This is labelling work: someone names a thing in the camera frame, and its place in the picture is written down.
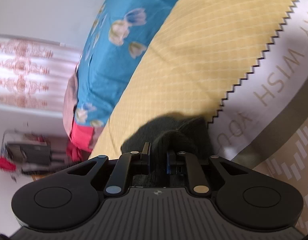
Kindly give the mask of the dark green knit sweater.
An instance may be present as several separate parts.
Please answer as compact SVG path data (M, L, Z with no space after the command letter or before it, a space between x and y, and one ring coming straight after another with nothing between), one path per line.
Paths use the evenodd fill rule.
M213 155L213 148L202 116L185 118L182 115L162 115L141 126L121 145L121 152L141 151L145 143L151 144L151 171L148 175L133 176L133 186L182 187L182 174L168 174L171 158L179 152L194 154L198 160Z

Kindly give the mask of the yellow and white patterned bedspread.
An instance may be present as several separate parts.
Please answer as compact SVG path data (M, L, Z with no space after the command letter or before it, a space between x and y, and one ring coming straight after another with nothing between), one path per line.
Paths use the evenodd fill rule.
M92 155L167 114L204 115L215 154L296 187L308 233L308 0L179 0Z

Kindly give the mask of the pink patterned curtain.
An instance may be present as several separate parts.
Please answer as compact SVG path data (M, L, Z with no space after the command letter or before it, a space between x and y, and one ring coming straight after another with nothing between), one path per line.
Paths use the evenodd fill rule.
M63 44L0 35L0 104L62 112L80 57Z

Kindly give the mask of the red bed sheet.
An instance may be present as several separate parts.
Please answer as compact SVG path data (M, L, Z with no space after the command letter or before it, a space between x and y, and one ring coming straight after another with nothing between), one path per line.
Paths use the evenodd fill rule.
M91 155L104 127L83 126L73 122L66 154L73 162L86 161Z

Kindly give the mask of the pink pillow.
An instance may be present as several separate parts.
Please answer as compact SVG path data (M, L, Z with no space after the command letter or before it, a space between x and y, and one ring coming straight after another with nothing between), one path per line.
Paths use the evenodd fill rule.
M62 120L63 127L67 136L70 138L70 134L74 122L74 113L78 103L78 76L77 69L75 68L74 73L68 80L65 96L63 100Z

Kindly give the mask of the blue floral quilt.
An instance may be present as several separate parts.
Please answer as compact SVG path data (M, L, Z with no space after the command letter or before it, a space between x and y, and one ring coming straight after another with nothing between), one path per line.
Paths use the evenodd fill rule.
M155 34L178 0L105 0L77 70L74 120L106 125Z

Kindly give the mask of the red clothes pile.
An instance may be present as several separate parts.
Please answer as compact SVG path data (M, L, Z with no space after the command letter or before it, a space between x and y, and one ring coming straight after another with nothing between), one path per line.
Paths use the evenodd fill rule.
M0 170L8 171L8 172L15 172L16 165L8 161L6 158L0 157Z

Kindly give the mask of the wooden shelf rack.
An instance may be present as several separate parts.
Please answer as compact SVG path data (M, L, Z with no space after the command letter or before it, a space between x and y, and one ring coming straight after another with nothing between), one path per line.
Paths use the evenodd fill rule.
M8 172L16 180L17 176L45 177L79 163L71 161L66 154L68 139L53 135L42 135L18 130L3 133L0 157L16 165L15 172Z

